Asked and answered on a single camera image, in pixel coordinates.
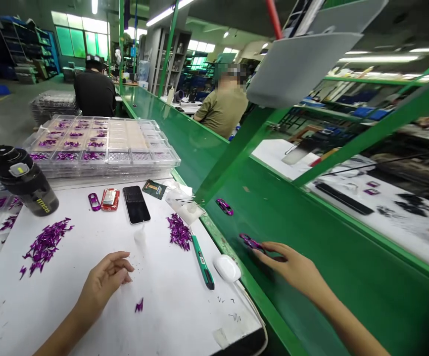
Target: red pole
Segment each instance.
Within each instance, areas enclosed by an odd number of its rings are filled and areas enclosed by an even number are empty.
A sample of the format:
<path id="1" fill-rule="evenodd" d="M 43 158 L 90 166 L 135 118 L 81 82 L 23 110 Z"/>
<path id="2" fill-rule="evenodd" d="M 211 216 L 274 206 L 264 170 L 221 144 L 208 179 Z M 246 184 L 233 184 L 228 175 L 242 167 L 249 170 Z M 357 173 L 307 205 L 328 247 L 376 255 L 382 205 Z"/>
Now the red pole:
<path id="1" fill-rule="evenodd" d="M 277 40 L 282 38 L 282 28 L 280 27 L 279 15 L 277 14 L 277 9 L 275 8 L 274 0 L 266 0 L 267 9 L 269 11 L 270 21 L 274 26 L 275 37 Z"/>

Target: purple toy car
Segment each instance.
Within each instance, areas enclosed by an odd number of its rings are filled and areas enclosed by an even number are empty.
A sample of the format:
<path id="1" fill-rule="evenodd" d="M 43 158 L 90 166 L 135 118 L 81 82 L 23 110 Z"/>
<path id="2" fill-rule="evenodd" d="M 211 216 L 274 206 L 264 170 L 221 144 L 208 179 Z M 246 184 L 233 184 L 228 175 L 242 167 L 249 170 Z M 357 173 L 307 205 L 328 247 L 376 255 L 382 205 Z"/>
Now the purple toy car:
<path id="1" fill-rule="evenodd" d="M 241 234 L 239 234 L 239 237 L 241 239 L 243 239 L 244 240 L 244 244 L 246 244 L 250 248 L 256 249 L 256 250 L 261 251 L 262 253 L 265 253 L 265 250 L 262 247 L 262 245 L 259 244 L 258 242 L 256 242 L 255 240 L 252 240 L 249 235 L 241 233 Z"/>
<path id="2" fill-rule="evenodd" d="M 88 195 L 89 203 L 93 211 L 100 210 L 99 198 L 97 198 L 97 194 L 91 193 Z"/>
<path id="3" fill-rule="evenodd" d="M 219 207 L 227 214 L 227 215 L 233 215 L 234 210 L 229 206 L 228 203 L 224 201 L 224 199 L 216 199 L 216 204 L 219 205 Z"/>

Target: man in black shirt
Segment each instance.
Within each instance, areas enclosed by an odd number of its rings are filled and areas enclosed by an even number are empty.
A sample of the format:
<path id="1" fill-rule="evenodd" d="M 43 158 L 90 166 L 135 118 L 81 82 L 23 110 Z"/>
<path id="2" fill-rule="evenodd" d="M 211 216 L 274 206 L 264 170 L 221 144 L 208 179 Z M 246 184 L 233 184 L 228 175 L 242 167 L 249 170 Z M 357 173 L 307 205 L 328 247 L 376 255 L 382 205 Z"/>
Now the man in black shirt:
<path id="1" fill-rule="evenodd" d="M 104 59 L 88 54 L 86 56 L 86 71 L 76 75 L 74 90 L 76 103 L 84 116 L 114 116 L 115 86 L 102 74 Z"/>

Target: green pen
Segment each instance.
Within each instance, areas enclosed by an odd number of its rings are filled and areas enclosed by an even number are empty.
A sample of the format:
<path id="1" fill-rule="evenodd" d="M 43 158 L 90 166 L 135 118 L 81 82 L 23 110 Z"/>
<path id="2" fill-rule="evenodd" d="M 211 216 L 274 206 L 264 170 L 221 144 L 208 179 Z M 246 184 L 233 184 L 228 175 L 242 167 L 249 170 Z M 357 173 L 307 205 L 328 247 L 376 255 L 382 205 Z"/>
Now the green pen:
<path id="1" fill-rule="evenodd" d="M 211 276 L 211 272 L 209 272 L 209 268 L 204 260 L 203 253 L 201 252 L 201 248 L 198 244 L 198 239 L 193 234 L 193 230 L 190 228 L 191 238 L 193 239 L 194 251 L 196 252 L 196 257 L 198 258 L 199 268 L 201 269 L 201 274 L 203 275 L 204 283 L 206 283 L 206 287 L 208 289 L 214 290 L 214 281 Z"/>

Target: water bottle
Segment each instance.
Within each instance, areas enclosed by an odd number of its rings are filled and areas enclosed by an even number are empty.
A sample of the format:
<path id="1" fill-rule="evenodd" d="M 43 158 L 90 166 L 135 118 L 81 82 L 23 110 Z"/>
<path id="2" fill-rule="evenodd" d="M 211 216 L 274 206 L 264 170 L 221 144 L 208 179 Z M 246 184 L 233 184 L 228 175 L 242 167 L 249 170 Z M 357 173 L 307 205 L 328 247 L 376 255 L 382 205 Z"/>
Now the water bottle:
<path id="1" fill-rule="evenodd" d="M 59 206 L 41 168 L 24 149 L 0 145 L 0 182 L 36 216 L 46 216 Z"/>

